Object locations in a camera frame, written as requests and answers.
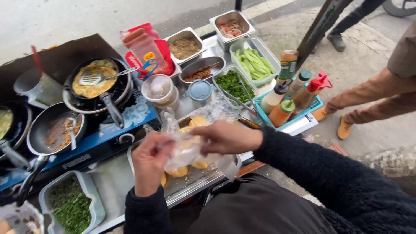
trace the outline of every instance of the motorcycle tire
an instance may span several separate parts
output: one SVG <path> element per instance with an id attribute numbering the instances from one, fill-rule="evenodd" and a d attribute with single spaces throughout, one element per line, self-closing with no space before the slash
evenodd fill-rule
<path id="1" fill-rule="evenodd" d="M 383 3 L 383 9 L 387 12 L 387 14 L 400 18 L 416 14 L 416 7 L 409 9 L 399 8 L 394 5 L 392 0 L 385 1 Z"/>

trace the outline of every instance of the red straw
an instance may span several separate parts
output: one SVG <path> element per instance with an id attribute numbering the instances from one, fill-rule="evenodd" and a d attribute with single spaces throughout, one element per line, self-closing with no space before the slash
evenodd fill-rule
<path id="1" fill-rule="evenodd" d="M 31 45 L 30 47 L 32 48 L 32 51 L 33 51 L 33 59 L 35 60 L 36 67 L 39 70 L 39 78 L 41 78 L 43 71 L 42 71 L 42 67 L 40 66 L 39 56 L 37 55 L 35 46 Z"/>

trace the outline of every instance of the metal pole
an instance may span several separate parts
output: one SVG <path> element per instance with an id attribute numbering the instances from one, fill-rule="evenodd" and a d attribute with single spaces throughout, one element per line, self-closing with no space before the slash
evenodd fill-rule
<path id="1" fill-rule="evenodd" d="M 243 0 L 235 0 L 235 10 L 241 11 L 241 7 L 243 5 Z"/>
<path id="2" fill-rule="evenodd" d="M 308 58 L 313 48 L 325 36 L 325 32 L 334 25 L 344 8 L 351 2 L 352 0 L 326 0 L 297 48 L 299 57 L 296 64 L 296 71 L 302 66 L 306 58 Z"/>

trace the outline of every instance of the pan handle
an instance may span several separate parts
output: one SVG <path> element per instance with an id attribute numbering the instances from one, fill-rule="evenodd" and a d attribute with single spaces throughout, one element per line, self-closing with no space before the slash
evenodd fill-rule
<path id="1" fill-rule="evenodd" d="M 117 107 L 114 105 L 111 95 L 108 92 L 104 92 L 100 94 L 100 99 L 106 105 L 107 110 L 110 113 L 110 116 L 113 119 L 114 123 L 119 128 L 124 128 L 124 119 L 121 116 L 119 109 L 117 109 Z"/>
<path id="2" fill-rule="evenodd" d="M 8 140 L 0 140 L 0 150 L 6 154 L 6 157 L 16 166 L 22 168 L 25 171 L 30 169 L 30 164 L 22 155 L 16 152 L 11 146 Z"/>
<path id="3" fill-rule="evenodd" d="M 29 194 L 30 187 L 35 180 L 36 176 L 39 174 L 40 171 L 48 164 L 49 155 L 39 155 L 33 164 L 33 170 L 30 174 L 26 177 L 23 181 L 23 184 L 19 188 L 19 193 L 17 194 L 17 207 L 21 207 L 25 200 L 27 199 L 27 195 Z"/>

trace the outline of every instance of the cardboard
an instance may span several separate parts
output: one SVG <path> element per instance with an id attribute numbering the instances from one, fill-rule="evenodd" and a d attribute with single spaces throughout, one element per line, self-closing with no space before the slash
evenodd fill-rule
<path id="1" fill-rule="evenodd" d="M 98 33 L 39 51 L 38 54 L 43 71 L 61 84 L 85 60 L 94 57 L 122 58 Z M 22 73 L 34 67 L 32 54 L 0 66 L 0 103 L 24 99 L 14 92 L 13 84 Z"/>

